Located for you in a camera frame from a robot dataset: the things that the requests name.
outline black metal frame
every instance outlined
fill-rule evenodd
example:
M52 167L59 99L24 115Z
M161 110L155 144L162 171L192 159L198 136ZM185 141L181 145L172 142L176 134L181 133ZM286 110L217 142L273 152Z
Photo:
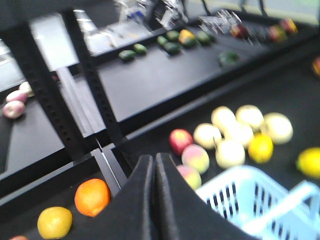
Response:
M84 73L92 96L97 104L104 125L107 128L108 135L111 141L117 145L118 142L123 140L124 135L121 132L119 123L117 122L111 104L109 103L106 91L104 90L104 86L100 80L94 61L86 46L76 16L72 10L68 10L62 13L62 18L73 43L81 70Z
M10 48L38 102L71 158L77 159L83 156L88 151L88 146L57 84L51 77L28 24L25 23L1 31L0 38Z

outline plastic basket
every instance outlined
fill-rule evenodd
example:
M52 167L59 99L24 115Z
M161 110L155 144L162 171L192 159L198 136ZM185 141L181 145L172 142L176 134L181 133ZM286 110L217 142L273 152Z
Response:
M259 239L320 240L320 190L313 183L303 181L288 191L263 171L244 165L224 171L196 193Z

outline black surface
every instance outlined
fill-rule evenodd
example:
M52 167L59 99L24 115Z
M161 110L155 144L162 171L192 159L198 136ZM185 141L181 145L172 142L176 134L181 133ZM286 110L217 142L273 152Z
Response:
M306 148L320 146L320 80L312 71L312 61L320 54L315 39L273 62L226 84L204 96L199 102L189 104L185 111L180 109L174 117L167 115L160 123L149 126L127 144L136 152L132 159L142 154L155 156L158 152L171 152L168 137L176 128L191 133L200 123L211 122L211 112L216 107L227 106L234 112L242 105L252 104L265 115L279 112L286 115L293 126L293 139L283 145L275 145L273 157L267 164L255 164L246 157L245 164L256 166L290 189L303 179L320 185L320 180L305 177L295 167L298 154ZM217 166L214 152L208 151L209 170L202 175L205 183L223 170ZM176 164L181 159L172 154Z
M177 171L168 153L156 155L156 206L163 240L255 240L212 211Z
M45 183L0 206L1 240L24 235L30 240L43 239L37 230L40 213L49 207L61 206L73 215L71 231L89 222L91 218L80 214L74 198L78 186L92 178L104 179L94 157L75 164Z
M0 112L0 174L5 171L7 165L7 154L10 144L12 125L13 121L6 118L3 113Z
M83 39L83 34L78 25L77 18L72 10L63 12L62 18L73 44L75 53L79 59L79 65L81 66L85 80L90 88L94 101L96 102L104 125L107 128L108 136L113 143L117 144L124 135L121 132L113 109L110 106L108 96L104 90L104 86L98 75L96 66L94 65L93 58L91 57L85 40Z
M89 152L87 143L63 100L27 23L1 31L35 97L72 159Z
M73 228L65 239L158 239L151 221L154 167L151 156L141 156L128 182L105 210L83 227Z
M98 67L118 122L214 78L222 72L217 62L221 52L235 51L240 61L245 61L265 49L228 38L223 39L223 43L207 47L198 44L193 49L184 49L181 54L169 56L155 43L156 38L153 41L147 45L146 56L123 63L112 52L108 62ZM75 80L84 81L81 75L76 75Z
M85 6L83 10L98 29L119 21L120 14L111 0Z

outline apple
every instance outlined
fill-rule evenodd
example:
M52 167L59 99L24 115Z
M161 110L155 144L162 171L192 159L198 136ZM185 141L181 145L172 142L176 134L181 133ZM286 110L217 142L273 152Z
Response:
M316 59L312 62L312 69L314 73L320 77L320 56L318 56Z
M16 119L24 113L24 110L25 104L22 101L14 100L4 105L3 115L8 119Z
M24 93L26 93L28 98L31 98L31 97L33 97L35 95L34 92L32 91L32 88L31 88L29 82L27 82L27 81L25 81L25 82L20 84L19 90L21 90Z
M289 142L294 134L290 120L283 114L271 112L265 115L261 132L268 135L274 144Z
M236 116L226 106L219 106L211 113L211 122L223 133L225 129L237 123Z
M28 95L25 92L21 90L16 90L11 92L8 96L6 96L5 100L7 103L16 101L16 100L25 103L27 99L28 99Z
M173 153L177 156L181 156L184 149L194 143L194 139L187 130L177 128L170 133L169 142Z
M232 26L230 29L230 33L232 36L238 39L246 39L249 36L248 30L242 24Z
M297 26L291 18L282 19L279 25L287 34L296 34L298 32Z
M10 238L10 240L28 240L25 236L14 236L13 238Z

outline yellow fruit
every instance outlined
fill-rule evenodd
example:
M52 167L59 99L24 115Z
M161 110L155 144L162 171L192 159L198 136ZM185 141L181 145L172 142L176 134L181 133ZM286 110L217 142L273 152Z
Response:
M320 179L320 147L310 147L301 152L296 167L303 174Z
M196 39L196 36L192 32L190 32L189 30L182 29L180 31L180 35L179 35L178 40L181 44L183 44L186 41L186 39Z
M68 234L72 221L70 210L61 206L53 206L41 212L37 227L44 239L61 239Z
M269 162L274 152L274 144L269 136L257 133L248 146L250 158L258 164Z

